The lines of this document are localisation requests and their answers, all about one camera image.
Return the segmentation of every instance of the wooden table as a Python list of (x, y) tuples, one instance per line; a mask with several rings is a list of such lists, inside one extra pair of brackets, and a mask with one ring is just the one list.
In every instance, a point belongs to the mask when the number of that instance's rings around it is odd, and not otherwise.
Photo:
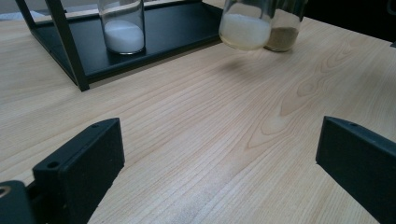
[[(219, 0), (208, 1), (222, 7)], [(0, 181), (120, 118), (125, 167), (90, 223), (375, 223), (315, 162), (323, 117), (396, 141), (396, 49), (305, 18), (293, 50), (197, 49), (80, 92), (0, 22)]]

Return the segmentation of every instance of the brown powder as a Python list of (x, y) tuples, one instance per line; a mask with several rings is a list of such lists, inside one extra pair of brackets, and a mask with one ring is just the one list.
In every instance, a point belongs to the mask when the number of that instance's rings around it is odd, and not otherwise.
[(291, 49), (297, 39), (298, 30), (292, 27), (277, 27), (271, 30), (267, 49), (273, 51), (287, 51)]

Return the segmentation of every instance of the white powder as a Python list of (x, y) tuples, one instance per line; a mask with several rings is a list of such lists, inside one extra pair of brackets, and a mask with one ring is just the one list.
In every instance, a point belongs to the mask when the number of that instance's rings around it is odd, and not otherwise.
[(145, 45), (143, 31), (128, 21), (109, 21), (105, 25), (106, 45), (119, 53), (133, 53)]
[(258, 18), (240, 14), (225, 14), (222, 17), (219, 34), (221, 39), (239, 49), (259, 49), (268, 41), (271, 25)]

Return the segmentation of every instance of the black shelf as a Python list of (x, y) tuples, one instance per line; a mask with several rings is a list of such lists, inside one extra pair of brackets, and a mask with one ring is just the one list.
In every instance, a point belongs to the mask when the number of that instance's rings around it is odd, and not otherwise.
[(219, 41), (222, 9), (201, 1), (145, 7), (146, 48), (133, 55), (106, 50), (97, 14), (67, 19), (59, 0), (46, 0), (53, 21), (33, 22), (24, 0), (17, 2), (31, 33), (81, 91), (98, 80)]

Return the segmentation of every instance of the glass jar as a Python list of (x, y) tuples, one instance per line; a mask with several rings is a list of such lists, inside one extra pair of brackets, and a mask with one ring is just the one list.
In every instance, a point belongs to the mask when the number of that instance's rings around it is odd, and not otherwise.
[(288, 51), (296, 42), (307, 0), (277, 0), (270, 38), (265, 46), (273, 51)]
[(143, 0), (98, 0), (106, 47), (133, 54), (145, 47)]
[(260, 49), (267, 43), (274, 0), (226, 0), (219, 36), (235, 49)]

